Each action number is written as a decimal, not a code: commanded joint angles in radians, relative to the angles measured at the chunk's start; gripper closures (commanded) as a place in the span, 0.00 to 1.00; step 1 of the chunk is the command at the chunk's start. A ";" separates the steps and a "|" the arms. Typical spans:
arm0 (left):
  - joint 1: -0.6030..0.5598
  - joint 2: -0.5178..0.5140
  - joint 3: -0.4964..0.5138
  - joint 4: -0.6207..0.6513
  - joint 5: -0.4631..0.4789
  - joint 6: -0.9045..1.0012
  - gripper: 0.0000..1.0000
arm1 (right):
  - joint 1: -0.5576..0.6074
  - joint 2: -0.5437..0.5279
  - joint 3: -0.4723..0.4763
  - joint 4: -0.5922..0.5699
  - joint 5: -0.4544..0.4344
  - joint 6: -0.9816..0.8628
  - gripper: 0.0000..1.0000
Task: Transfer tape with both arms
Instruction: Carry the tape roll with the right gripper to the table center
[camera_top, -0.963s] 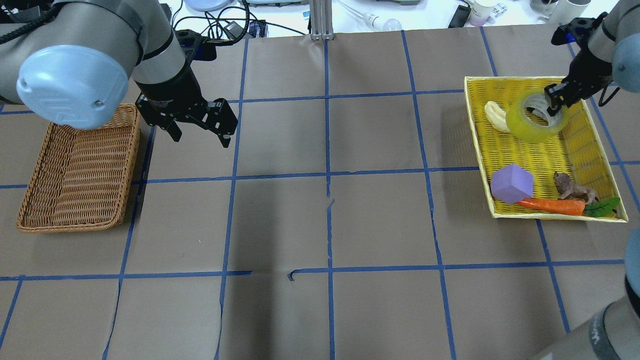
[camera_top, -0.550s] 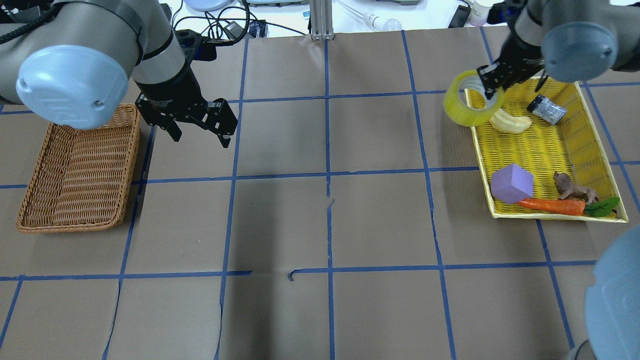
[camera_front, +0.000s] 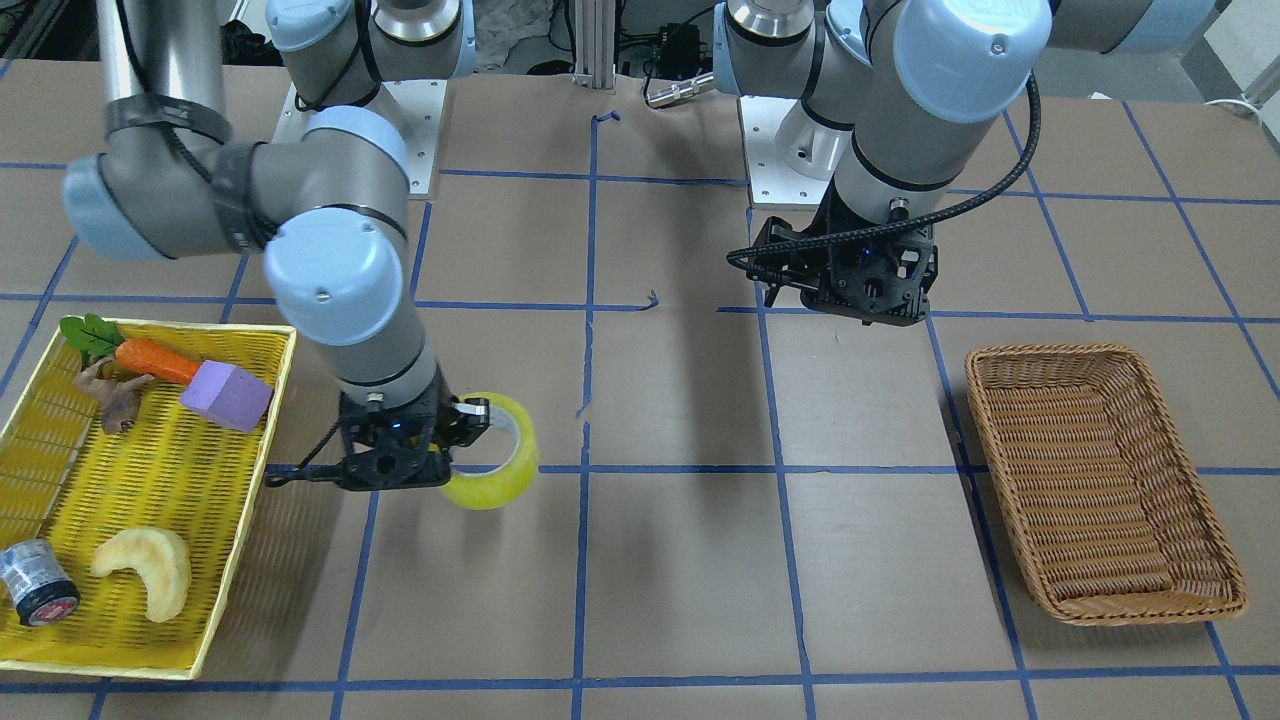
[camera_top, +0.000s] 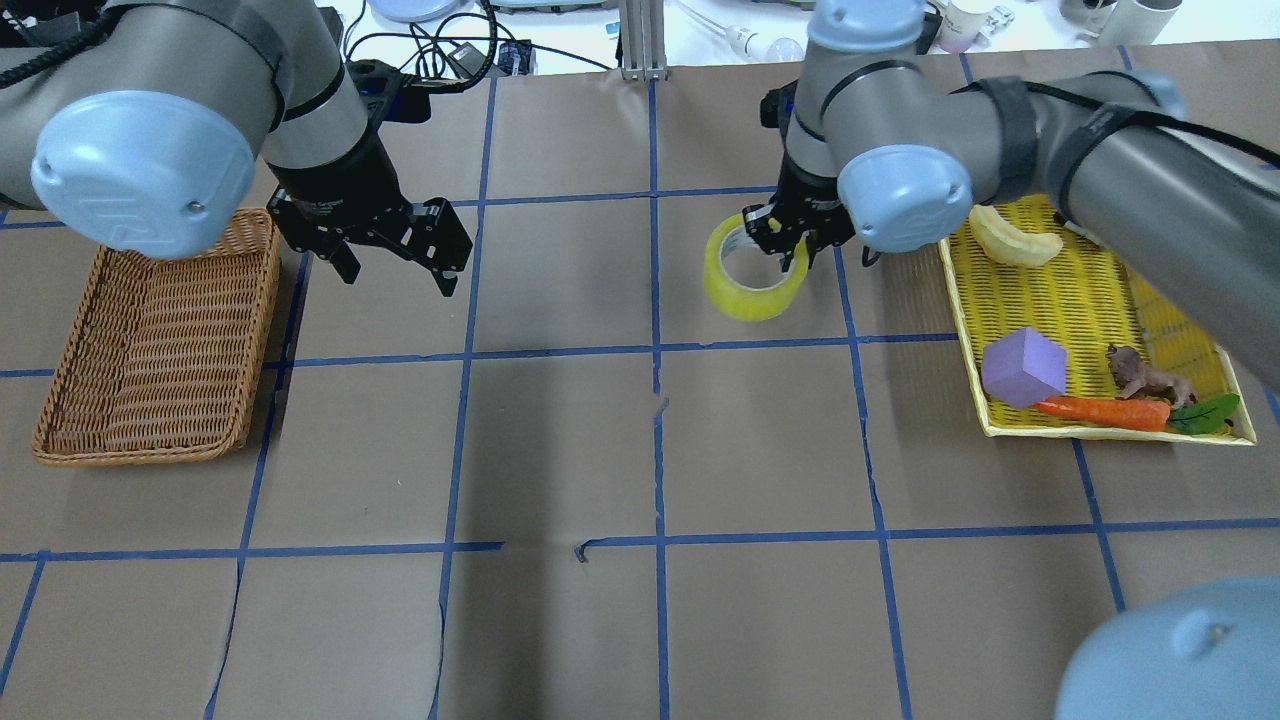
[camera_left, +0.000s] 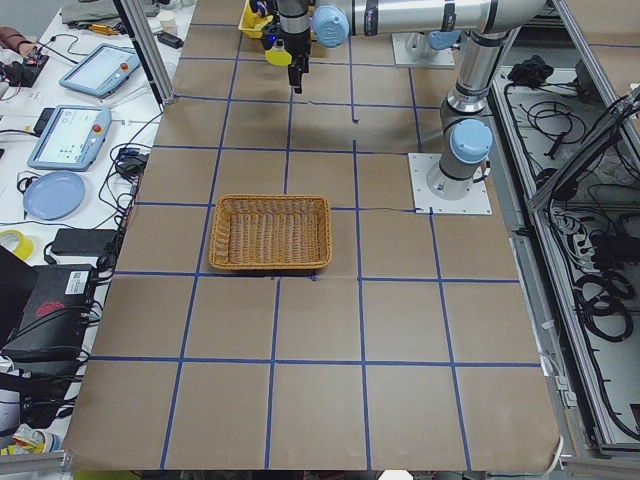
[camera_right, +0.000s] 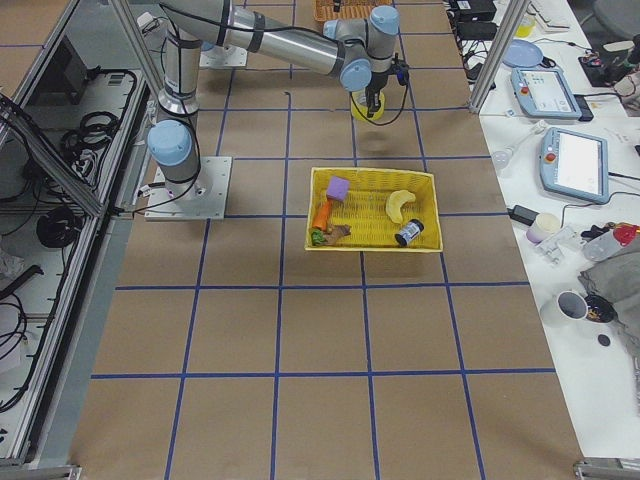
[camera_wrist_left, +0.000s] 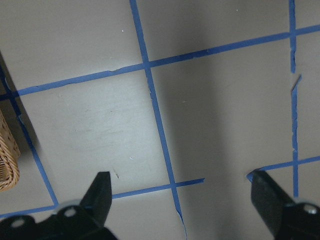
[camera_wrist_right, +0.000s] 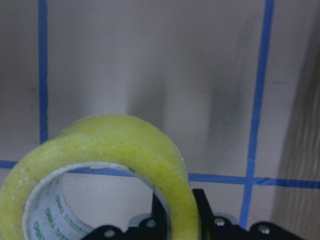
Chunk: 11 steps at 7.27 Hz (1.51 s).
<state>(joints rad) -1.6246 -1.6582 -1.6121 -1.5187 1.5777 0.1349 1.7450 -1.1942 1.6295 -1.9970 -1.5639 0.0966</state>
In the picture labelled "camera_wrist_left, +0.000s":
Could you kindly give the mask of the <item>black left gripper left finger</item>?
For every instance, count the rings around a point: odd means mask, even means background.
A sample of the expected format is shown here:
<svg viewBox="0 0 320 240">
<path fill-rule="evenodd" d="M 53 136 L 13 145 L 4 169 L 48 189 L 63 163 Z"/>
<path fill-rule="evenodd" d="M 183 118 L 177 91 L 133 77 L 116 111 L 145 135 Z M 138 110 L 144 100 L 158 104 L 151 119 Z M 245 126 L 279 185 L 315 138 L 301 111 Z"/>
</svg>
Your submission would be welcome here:
<svg viewBox="0 0 320 240">
<path fill-rule="evenodd" d="M 98 224 L 105 224 L 112 205 L 109 171 L 98 172 L 79 204 Z"/>
</svg>

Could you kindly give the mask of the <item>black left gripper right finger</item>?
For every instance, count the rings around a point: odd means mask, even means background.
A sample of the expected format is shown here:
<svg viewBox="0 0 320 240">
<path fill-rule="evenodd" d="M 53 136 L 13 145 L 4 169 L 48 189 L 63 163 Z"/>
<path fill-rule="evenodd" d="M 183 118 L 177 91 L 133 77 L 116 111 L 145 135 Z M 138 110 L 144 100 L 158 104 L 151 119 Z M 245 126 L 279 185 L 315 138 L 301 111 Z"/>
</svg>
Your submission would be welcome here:
<svg viewBox="0 0 320 240">
<path fill-rule="evenodd" d="M 266 171 L 254 170 L 251 174 L 251 202 L 268 230 L 276 237 L 283 226 L 285 208 L 296 203 Z"/>
</svg>

